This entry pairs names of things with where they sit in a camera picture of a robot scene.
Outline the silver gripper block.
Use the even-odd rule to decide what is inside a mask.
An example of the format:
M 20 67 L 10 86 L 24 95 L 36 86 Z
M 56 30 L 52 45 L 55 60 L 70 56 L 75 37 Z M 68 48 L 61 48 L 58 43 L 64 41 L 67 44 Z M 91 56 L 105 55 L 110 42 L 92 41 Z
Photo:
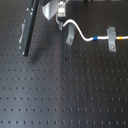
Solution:
M 40 0 L 43 15 L 50 20 L 58 10 L 58 0 Z M 38 9 L 38 0 L 31 0 L 30 6 L 27 8 L 27 16 L 21 25 L 22 34 L 19 39 L 21 50 L 24 56 L 28 56 L 31 44 L 31 38 Z

